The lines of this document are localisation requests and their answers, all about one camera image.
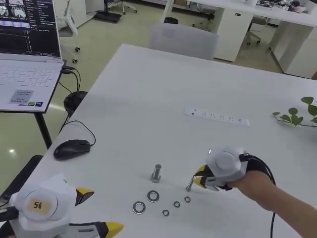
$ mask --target metal bolt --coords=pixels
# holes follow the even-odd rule
[[[190,192],[190,190],[192,190],[192,185],[194,183],[194,177],[192,177],[192,179],[190,180],[189,184],[186,187],[186,191]]]
[[[153,174],[151,176],[151,181],[153,183],[158,183],[159,182],[161,169],[162,169],[161,165],[155,165],[154,172],[153,172]]]

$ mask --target tiled floor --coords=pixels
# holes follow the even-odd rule
[[[138,13],[126,10],[119,23],[111,24],[91,20],[79,28],[78,43],[81,52],[78,54],[76,67],[82,75],[82,90],[89,91],[99,74],[109,62],[113,54],[122,43],[146,47],[149,41],[149,29],[152,23],[159,22],[162,9],[144,5],[135,6]],[[172,13],[180,24],[191,26],[201,19],[183,13]],[[267,42],[271,39],[274,28],[266,27],[259,33],[263,40],[259,46],[251,44],[242,46],[237,61],[234,64],[281,72],[267,52]],[[71,90],[75,89],[75,79],[72,76],[63,76],[61,82]],[[58,86],[45,115],[52,139],[54,139],[66,112],[63,100],[67,91]],[[28,114],[0,114],[0,192],[2,192],[35,154],[45,154],[46,148],[33,115]]]

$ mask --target white power strip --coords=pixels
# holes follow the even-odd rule
[[[231,123],[235,125],[250,126],[248,119],[228,117],[219,113],[208,112],[207,110],[201,110],[198,108],[185,108],[185,114],[188,116],[212,119],[216,121],[222,121],[226,123]]]

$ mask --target human hand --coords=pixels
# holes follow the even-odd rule
[[[268,200],[276,187],[266,174],[260,171],[249,171],[239,181],[229,182],[227,185],[239,189],[249,199],[257,202],[264,209],[270,210]]]

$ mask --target laptop screen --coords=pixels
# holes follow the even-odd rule
[[[0,53],[60,57],[53,0],[0,0]]]

